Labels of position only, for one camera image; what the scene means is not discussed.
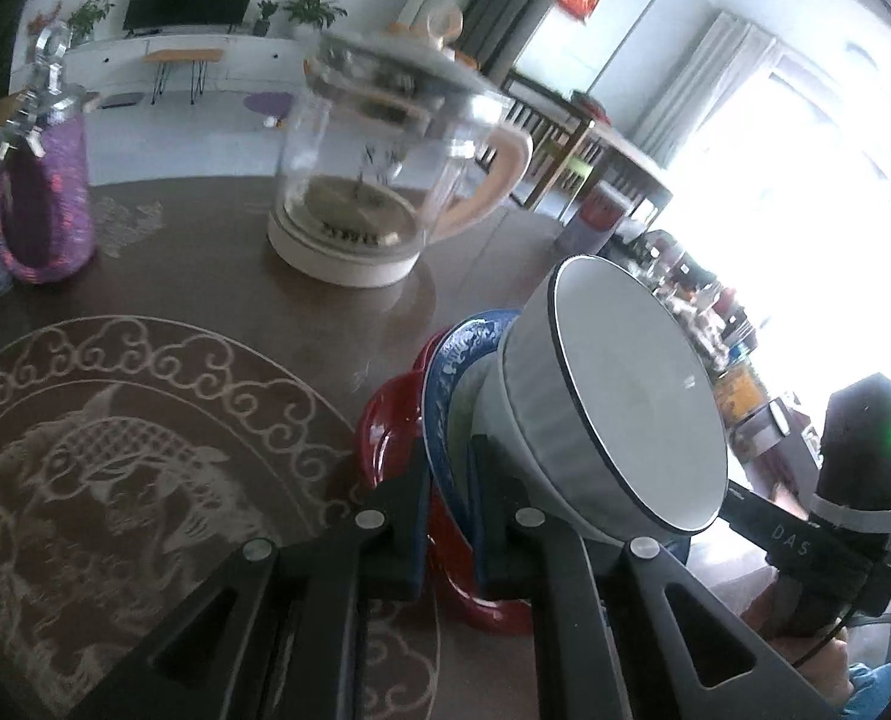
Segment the ribbed white bowl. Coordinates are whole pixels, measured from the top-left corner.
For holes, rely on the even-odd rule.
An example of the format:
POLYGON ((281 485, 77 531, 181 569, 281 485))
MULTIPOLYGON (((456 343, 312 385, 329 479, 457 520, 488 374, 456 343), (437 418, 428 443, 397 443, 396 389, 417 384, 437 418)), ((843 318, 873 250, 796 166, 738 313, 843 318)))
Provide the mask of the ribbed white bowl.
POLYGON ((585 538, 702 533, 728 484, 706 369, 674 317, 600 257, 559 262, 500 339, 471 431, 530 504, 585 538))

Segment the blue white patterned plate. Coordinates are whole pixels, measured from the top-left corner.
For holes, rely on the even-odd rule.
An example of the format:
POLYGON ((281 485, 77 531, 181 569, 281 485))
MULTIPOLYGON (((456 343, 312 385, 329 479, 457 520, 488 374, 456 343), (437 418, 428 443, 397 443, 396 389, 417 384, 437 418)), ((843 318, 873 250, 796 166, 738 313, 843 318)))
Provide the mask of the blue white patterned plate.
POLYGON ((518 310, 478 312, 445 332, 424 367, 422 442, 437 493, 463 536, 471 533, 466 445, 488 367, 518 310))

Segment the red white canister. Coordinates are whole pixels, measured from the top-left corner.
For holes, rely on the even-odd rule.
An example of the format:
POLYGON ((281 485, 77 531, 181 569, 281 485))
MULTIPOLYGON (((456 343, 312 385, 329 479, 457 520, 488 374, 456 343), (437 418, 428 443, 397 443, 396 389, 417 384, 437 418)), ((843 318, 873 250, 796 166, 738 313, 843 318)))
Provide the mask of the red white canister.
POLYGON ((610 184, 596 184, 578 205, 559 238, 557 249, 567 255, 596 255, 632 210, 631 200, 610 184))

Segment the wooden side furniture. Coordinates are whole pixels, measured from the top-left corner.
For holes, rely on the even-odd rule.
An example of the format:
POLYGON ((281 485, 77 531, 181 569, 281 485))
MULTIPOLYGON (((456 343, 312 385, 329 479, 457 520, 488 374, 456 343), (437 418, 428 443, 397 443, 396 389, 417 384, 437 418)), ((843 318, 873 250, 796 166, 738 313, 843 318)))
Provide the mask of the wooden side furniture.
POLYGON ((550 195, 561 200, 559 219, 604 185, 632 203, 646 224, 673 199, 667 171, 611 123, 605 109, 582 91, 562 96, 520 71, 510 70, 500 89, 512 107, 507 122, 532 137, 533 156, 510 199, 538 210, 550 195))

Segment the glass kettle with lid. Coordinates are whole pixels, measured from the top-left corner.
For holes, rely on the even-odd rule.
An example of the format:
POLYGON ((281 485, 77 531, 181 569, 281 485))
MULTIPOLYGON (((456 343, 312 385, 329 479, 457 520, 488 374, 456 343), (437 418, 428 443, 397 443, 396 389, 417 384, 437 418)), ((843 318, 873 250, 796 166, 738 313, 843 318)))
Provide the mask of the glass kettle with lid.
POLYGON ((452 49, 462 29, 448 7, 411 28, 313 37, 266 228, 279 259, 329 284, 390 286, 514 190, 532 137, 452 49))

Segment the wooden bench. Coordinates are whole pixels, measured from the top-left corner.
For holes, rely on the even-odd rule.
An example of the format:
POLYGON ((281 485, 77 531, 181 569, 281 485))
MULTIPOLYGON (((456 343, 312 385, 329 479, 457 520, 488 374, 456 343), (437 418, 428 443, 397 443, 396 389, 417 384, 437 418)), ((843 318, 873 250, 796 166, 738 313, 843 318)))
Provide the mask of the wooden bench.
POLYGON ((160 49, 144 55, 144 64, 155 68, 151 104, 157 103, 166 93, 170 75, 180 67, 187 67, 190 74, 188 102, 194 106, 201 98, 201 94, 205 93, 209 67, 222 59, 224 59, 222 49, 160 49))

